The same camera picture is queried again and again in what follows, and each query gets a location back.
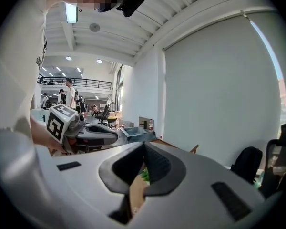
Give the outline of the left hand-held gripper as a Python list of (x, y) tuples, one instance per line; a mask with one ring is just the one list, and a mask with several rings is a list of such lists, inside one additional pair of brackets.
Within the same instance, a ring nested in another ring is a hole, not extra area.
[(86, 115), (63, 104), (49, 109), (46, 130), (67, 153), (86, 152), (115, 143), (118, 135), (101, 124), (87, 124)]

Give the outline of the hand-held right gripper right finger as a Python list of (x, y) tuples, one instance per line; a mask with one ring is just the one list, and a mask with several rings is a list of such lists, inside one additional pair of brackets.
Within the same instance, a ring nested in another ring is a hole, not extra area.
[(205, 156), (145, 143), (147, 169), (157, 181), (132, 229), (261, 229), (281, 198), (264, 196), (252, 185)]

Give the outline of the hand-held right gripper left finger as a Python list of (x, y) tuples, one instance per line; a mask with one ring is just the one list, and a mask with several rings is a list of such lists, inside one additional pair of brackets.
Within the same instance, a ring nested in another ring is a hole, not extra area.
[(111, 192), (100, 179), (98, 169), (103, 161), (138, 143), (73, 156), (51, 157), (49, 151), (37, 147), (37, 157), (46, 184), (52, 192), (55, 209), (60, 211), (64, 229), (131, 229), (110, 215), (118, 211), (124, 196)]

